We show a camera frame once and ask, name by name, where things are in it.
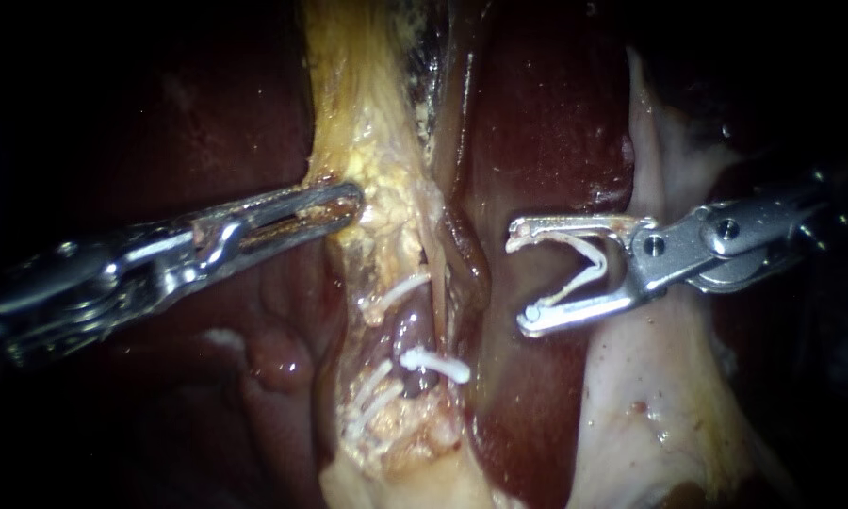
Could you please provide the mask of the left arm instrument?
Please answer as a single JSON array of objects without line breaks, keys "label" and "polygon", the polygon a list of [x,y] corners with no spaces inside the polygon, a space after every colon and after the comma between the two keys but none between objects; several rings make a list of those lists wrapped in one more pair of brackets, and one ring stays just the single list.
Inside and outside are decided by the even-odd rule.
[{"label": "left arm instrument", "polygon": [[236,215],[144,223],[69,240],[0,283],[0,367],[39,367],[209,284],[246,236]]}]

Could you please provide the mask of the right arm instrument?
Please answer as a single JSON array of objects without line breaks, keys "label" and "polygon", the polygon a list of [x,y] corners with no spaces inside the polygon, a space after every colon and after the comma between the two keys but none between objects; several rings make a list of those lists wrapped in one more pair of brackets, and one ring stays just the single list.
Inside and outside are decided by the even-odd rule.
[{"label": "right arm instrument", "polygon": [[639,218],[625,242],[624,290],[631,298],[657,298],[673,284],[741,291],[801,262],[827,209],[819,189],[794,186],[700,205],[668,224]]}]

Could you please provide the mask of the right arm instrument jaw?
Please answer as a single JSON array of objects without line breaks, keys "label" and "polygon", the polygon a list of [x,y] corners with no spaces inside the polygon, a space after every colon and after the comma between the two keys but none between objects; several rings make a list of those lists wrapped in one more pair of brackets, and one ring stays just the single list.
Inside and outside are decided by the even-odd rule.
[{"label": "right arm instrument jaw", "polygon": [[505,249],[515,252],[547,240],[575,246],[581,238],[608,238],[628,249],[639,231],[658,225],[654,218],[625,214],[522,216],[510,223]]},{"label": "right arm instrument jaw", "polygon": [[623,284],[608,294],[565,303],[543,297],[526,305],[516,316],[516,324],[524,336],[538,338],[605,319],[640,303],[641,289],[632,284]]}]

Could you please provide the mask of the left arm instrument jaw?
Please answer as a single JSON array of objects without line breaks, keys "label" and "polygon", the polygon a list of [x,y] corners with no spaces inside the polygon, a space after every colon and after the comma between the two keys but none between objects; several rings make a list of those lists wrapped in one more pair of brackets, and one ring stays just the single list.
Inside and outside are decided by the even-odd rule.
[{"label": "left arm instrument jaw", "polygon": [[245,255],[276,255],[346,227],[355,214],[348,209],[312,209],[290,215],[252,230],[239,242],[239,249]]},{"label": "left arm instrument jaw", "polygon": [[196,219],[196,234],[221,233],[223,226],[230,223],[246,224],[249,230],[259,229],[297,217],[303,210],[323,206],[333,201],[342,200],[359,205],[362,198],[362,190],[351,182],[276,189],[214,205],[199,212]]}]

